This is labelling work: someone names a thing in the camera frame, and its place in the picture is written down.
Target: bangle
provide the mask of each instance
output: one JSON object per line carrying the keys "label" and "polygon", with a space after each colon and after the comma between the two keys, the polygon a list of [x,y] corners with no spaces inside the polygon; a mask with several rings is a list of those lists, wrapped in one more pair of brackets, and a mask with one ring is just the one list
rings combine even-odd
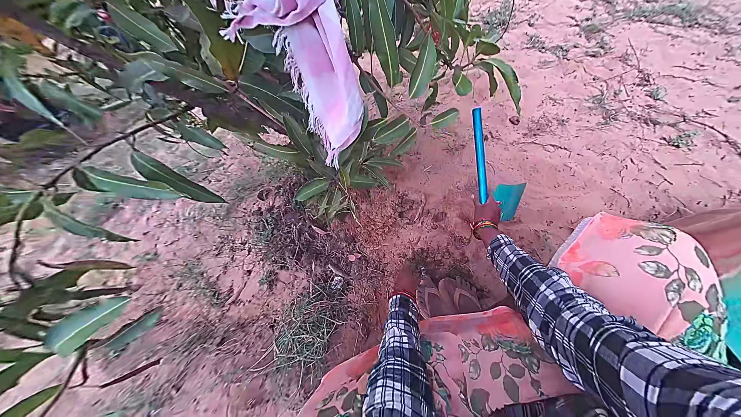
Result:
{"label": "bangle", "polygon": [[479,229],[483,229],[485,227],[493,227],[496,230],[499,230],[499,227],[496,225],[496,222],[492,219],[482,219],[475,223],[471,223],[470,226],[471,226],[471,233],[473,233],[473,236],[478,240],[481,240],[481,236],[479,236],[479,232],[478,232]]}
{"label": "bangle", "polygon": [[406,295],[413,302],[416,303],[416,296],[414,294],[410,293],[409,291],[404,290],[404,289],[397,289],[396,291],[392,292],[391,293],[391,297],[393,297],[394,295]]}

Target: pink scarf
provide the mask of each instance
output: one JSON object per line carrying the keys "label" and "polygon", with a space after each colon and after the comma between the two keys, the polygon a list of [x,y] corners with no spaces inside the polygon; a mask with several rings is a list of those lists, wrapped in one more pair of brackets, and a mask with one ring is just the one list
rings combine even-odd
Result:
{"label": "pink scarf", "polygon": [[273,39],[276,53],[285,48],[285,68],[309,110],[309,130],[324,142],[325,163],[337,167],[339,152],[360,133],[363,99],[334,0],[227,0],[225,4],[222,17],[234,20],[221,34],[232,42],[242,28],[281,27]]}

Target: trowel handle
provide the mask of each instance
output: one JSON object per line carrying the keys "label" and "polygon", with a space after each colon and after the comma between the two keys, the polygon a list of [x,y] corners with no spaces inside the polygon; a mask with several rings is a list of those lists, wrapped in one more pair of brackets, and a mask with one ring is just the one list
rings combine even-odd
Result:
{"label": "trowel handle", "polygon": [[486,155],[484,155],[484,129],[481,125],[481,108],[474,108],[473,114],[473,143],[476,145],[476,175],[479,178],[479,203],[486,203],[489,198],[489,189],[486,186]]}

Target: sandy soil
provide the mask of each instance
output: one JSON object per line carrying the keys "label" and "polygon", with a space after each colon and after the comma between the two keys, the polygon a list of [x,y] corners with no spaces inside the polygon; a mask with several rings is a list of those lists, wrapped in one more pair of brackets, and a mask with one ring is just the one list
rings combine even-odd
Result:
{"label": "sandy soil", "polygon": [[[734,139],[741,137],[736,76],[741,3],[681,13],[664,8],[658,16],[647,12],[661,4],[516,3],[500,43],[501,57],[519,75],[521,120],[513,118],[503,86],[488,98],[482,74],[469,73],[473,96],[458,97],[451,85],[441,85],[438,101],[444,105],[434,111],[455,106],[462,115],[459,123],[445,132],[421,129],[405,166],[390,173],[394,190],[359,196],[360,224],[333,225],[334,235],[351,242],[341,255],[360,253],[363,258],[358,266],[346,261],[343,267],[363,276],[360,269],[371,264],[378,270],[373,278],[353,283],[350,298],[368,309],[358,319],[362,323],[335,334],[332,346],[337,348],[328,355],[328,367],[378,342],[388,289],[382,276],[415,251],[448,268],[470,269],[489,304],[504,298],[482,245],[468,231],[476,193],[469,115],[476,105],[483,108],[491,182],[528,182],[517,216],[502,228],[544,262],[583,217],[598,211],[664,221],[741,203],[741,146]],[[499,3],[475,1],[471,15],[491,22],[501,14],[499,8]],[[405,101],[404,91],[402,86],[389,93],[405,112],[419,114],[422,103]],[[113,120],[110,130],[123,124]],[[692,146],[669,145],[687,140]],[[316,386],[316,379],[304,379],[298,370],[259,371],[269,362],[265,353],[272,349],[276,317],[307,291],[308,282],[304,272],[294,269],[278,271],[272,289],[261,285],[265,267],[252,251],[252,231],[259,210],[275,202],[265,197],[270,193],[259,192],[273,189],[283,171],[246,156],[251,152],[234,138],[225,141],[228,155],[214,159],[151,137],[142,136],[138,143],[224,195],[226,205],[188,200],[122,204],[82,194],[73,200],[75,215],[142,240],[93,248],[85,239],[54,235],[43,220],[27,231],[26,267],[39,272],[48,272],[33,266],[39,259],[96,256],[136,264],[130,272],[85,277],[91,286],[141,286],[121,322],[156,305],[165,308],[156,329],[119,357],[96,357],[90,384],[156,358],[162,358],[161,365],[106,390],[72,390],[55,414],[287,416]],[[110,149],[97,163],[127,166],[124,154]],[[91,199],[97,199],[97,209],[84,210]],[[5,255],[7,236],[2,239]],[[13,342],[0,343],[7,347]],[[0,410],[50,380],[61,380],[68,365],[58,359],[44,372],[28,375],[3,397]]]}

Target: black and white checkered shirt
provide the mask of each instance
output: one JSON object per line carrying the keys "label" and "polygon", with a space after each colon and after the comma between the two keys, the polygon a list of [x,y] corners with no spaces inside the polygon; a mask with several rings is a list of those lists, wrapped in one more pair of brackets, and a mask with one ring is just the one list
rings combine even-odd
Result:
{"label": "black and white checkered shirt", "polygon": [[[565,272],[538,263],[508,236],[497,236],[488,255],[535,339],[569,381],[615,415],[741,416],[740,371],[611,315]],[[368,380],[365,414],[431,416],[431,407],[416,308],[397,295]]]}

